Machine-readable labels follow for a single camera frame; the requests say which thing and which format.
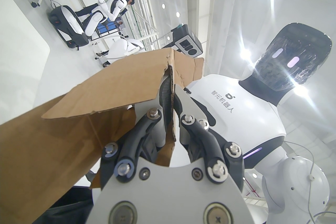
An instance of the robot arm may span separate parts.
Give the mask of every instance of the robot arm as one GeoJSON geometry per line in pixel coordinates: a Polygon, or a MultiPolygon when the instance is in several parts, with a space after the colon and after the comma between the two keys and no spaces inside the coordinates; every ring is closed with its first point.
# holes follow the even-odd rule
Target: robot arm
{"type": "Polygon", "coordinates": [[[110,11],[111,8],[108,7],[104,0],[98,0],[98,4],[111,22],[114,22],[121,10],[125,8],[125,4],[121,0],[117,1],[113,11],[110,11]]]}
{"type": "Polygon", "coordinates": [[[329,200],[329,184],[322,170],[303,157],[288,158],[282,147],[266,156],[255,169],[263,175],[262,189],[269,215],[267,224],[306,224],[323,211],[329,200]]]}

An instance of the cardboard box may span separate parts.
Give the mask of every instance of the cardboard box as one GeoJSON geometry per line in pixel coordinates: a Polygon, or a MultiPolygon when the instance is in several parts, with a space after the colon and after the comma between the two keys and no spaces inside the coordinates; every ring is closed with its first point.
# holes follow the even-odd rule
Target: cardboard box
{"type": "MultiPolygon", "coordinates": [[[[182,88],[202,76],[203,58],[173,49],[114,62],[66,95],[0,126],[1,223],[30,224],[135,124],[128,105],[155,99],[167,71],[182,88]]],[[[169,166],[174,126],[156,163],[169,166]]]]}

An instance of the humanoid robot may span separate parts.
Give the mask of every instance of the humanoid robot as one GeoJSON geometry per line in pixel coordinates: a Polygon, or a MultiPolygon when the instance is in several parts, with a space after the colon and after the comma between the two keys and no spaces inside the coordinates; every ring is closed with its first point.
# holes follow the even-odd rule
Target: humanoid robot
{"type": "Polygon", "coordinates": [[[120,13],[125,13],[127,4],[134,4],[134,0],[98,0],[98,3],[77,12],[69,6],[59,6],[50,12],[48,18],[69,48],[79,48],[89,44],[98,24],[105,25],[106,21],[114,21],[120,13]],[[91,15],[83,22],[78,18],[89,13],[91,15]]]}
{"type": "MultiPolygon", "coordinates": [[[[326,34],[292,23],[277,34],[247,79],[212,74],[188,88],[191,97],[205,106],[210,126],[241,147],[245,168],[255,168],[263,175],[267,224],[307,223],[311,218],[309,194],[312,215],[323,211],[329,200],[329,184],[322,170],[314,165],[310,174],[310,160],[286,156],[281,147],[286,131],[276,106],[314,74],[331,46],[326,34]]],[[[184,136],[180,141],[190,148],[189,136],[184,136]]]]}
{"type": "Polygon", "coordinates": [[[103,24],[107,19],[114,22],[128,4],[134,4],[134,0],[108,0],[107,2],[98,0],[98,5],[91,10],[92,14],[87,18],[85,34],[91,36],[98,24],[103,24]]]}

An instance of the screw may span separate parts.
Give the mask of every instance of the screw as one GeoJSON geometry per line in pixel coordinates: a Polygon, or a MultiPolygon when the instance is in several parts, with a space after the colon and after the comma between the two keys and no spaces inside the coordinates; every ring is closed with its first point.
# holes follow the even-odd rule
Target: screw
{"type": "Polygon", "coordinates": [[[127,201],[116,204],[108,219],[108,224],[135,224],[138,220],[137,209],[127,201]]]}
{"type": "Polygon", "coordinates": [[[111,142],[111,143],[109,143],[108,145],[105,146],[105,152],[107,154],[113,153],[116,148],[118,148],[118,146],[116,145],[116,143],[111,142]]]}
{"type": "Polygon", "coordinates": [[[242,155],[241,148],[234,142],[231,142],[230,146],[226,147],[225,150],[227,154],[232,158],[238,158],[242,155]]]}
{"type": "Polygon", "coordinates": [[[131,170],[131,166],[129,164],[120,164],[118,167],[118,175],[126,176],[130,170],[131,170]]]}
{"type": "Polygon", "coordinates": [[[186,121],[187,123],[191,123],[192,120],[193,120],[193,117],[192,117],[191,115],[186,115],[186,116],[185,116],[185,121],[186,121]]]}
{"type": "Polygon", "coordinates": [[[231,224],[232,218],[226,207],[224,207],[220,203],[212,203],[204,211],[203,223],[205,224],[217,224],[217,223],[231,224]]]}
{"type": "Polygon", "coordinates": [[[113,157],[118,151],[118,145],[115,142],[111,142],[105,146],[105,157],[110,158],[113,157]]]}
{"type": "Polygon", "coordinates": [[[150,170],[147,167],[144,167],[139,172],[139,178],[140,180],[147,180],[150,176],[150,170]]]}
{"type": "Polygon", "coordinates": [[[238,148],[238,146],[236,146],[236,145],[230,145],[230,151],[231,151],[231,153],[233,153],[234,155],[236,155],[238,152],[239,152],[239,148],[238,148]]]}
{"type": "Polygon", "coordinates": [[[200,123],[200,125],[204,128],[204,129],[209,129],[209,122],[206,121],[205,119],[201,119],[198,121],[200,123]]]}
{"type": "Polygon", "coordinates": [[[155,109],[155,108],[151,109],[149,111],[149,115],[150,115],[151,118],[154,118],[155,116],[157,116],[158,115],[157,109],[155,109]]]}
{"type": "Polygon", "coordinates": [[[200,181],[201,179],[203,179],[203,172],[199,168],[192,169],[191,175],[195,181],[200,181]]]}
{"type": "Polygon", "coordinates": [[[215,176],[221,177],[221,176],[224,175],[225,170],[224,170],[224,167],[222,165],[217,163],[212,167],[212,172],[215,176]]]}

